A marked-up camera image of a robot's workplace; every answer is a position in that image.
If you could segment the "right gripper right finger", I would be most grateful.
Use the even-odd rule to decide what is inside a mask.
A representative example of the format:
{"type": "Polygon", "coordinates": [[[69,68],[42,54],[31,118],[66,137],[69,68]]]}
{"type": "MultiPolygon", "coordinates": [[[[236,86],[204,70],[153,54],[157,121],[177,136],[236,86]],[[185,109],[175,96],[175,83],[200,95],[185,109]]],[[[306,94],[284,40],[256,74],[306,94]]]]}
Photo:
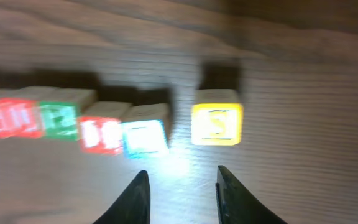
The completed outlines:
{"type": "Polygon", "coordinates": [[[218,166],[216,200],[220,224],[287,224],[223,165],[218,166]]]}

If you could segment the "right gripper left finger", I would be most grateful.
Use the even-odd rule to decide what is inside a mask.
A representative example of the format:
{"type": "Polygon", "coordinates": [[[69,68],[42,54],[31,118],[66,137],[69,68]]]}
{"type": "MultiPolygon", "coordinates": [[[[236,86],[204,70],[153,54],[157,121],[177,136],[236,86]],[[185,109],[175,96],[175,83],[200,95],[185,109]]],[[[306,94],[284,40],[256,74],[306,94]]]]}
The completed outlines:
{"type": "Polygon", "coordinates": [[[116,201],[94,224],[149,224],[150,184],[148,173],[140,171],[116,201]]]}

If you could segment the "blue P block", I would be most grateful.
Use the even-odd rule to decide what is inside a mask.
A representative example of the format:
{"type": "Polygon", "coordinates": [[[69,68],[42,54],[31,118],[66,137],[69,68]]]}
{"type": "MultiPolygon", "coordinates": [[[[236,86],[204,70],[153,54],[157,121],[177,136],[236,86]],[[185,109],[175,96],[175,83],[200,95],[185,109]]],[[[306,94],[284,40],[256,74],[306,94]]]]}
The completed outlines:
{"type": "Polygon", "coordinates": [[[122,121],[124,155],[145,159],[168,154],[168,119],[166,103],[131,107],[122,121]]]}

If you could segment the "red I block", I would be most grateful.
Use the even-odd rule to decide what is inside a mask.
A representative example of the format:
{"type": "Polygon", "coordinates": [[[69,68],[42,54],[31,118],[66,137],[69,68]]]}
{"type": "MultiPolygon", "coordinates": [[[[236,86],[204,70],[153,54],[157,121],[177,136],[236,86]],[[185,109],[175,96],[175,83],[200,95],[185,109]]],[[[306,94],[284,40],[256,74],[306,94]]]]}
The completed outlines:
{"type": "Polygon", "coordinates": [[[84,152],[118,155],[123,152],[122,119],[131,103],[98,101],[79,117],[80,146],[84,152]]]}

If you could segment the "yellow S block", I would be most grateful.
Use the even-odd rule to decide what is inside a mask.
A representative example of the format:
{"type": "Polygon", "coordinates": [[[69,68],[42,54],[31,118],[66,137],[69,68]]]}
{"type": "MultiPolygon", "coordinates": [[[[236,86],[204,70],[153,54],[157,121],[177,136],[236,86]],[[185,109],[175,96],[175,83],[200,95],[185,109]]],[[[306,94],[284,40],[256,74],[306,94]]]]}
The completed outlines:
{"type": "Polygon", "coordinates": [[[234,146],[241,141],[243,105],[233,89],[197,90],[191,109],[191,142],[234,146]]]}

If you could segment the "green R block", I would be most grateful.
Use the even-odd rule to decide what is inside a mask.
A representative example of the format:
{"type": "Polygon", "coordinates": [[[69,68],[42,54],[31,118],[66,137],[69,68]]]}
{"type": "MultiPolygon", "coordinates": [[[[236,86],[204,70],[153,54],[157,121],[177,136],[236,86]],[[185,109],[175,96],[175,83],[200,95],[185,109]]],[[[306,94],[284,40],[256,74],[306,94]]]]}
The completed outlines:
{"type": "Polygon", "coordinates": [[[39,101],[44,137],[66,141],[79,139],[78,118],[97,100],[92,89],[60,88],[39,101]]]}

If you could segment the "red U block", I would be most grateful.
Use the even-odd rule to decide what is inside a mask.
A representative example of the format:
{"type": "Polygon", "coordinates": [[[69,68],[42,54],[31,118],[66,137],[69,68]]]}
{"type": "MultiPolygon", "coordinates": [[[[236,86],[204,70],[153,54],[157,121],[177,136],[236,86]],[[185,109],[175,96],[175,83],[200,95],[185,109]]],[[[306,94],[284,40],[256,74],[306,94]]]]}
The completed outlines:
{"type": "Polygon", "coordinates": [[[15,137],[37,139],[44,135],[39,102],[55,90],[57,88],[51,86],[28,86],[17,90],[9,98],[15,137]]]}

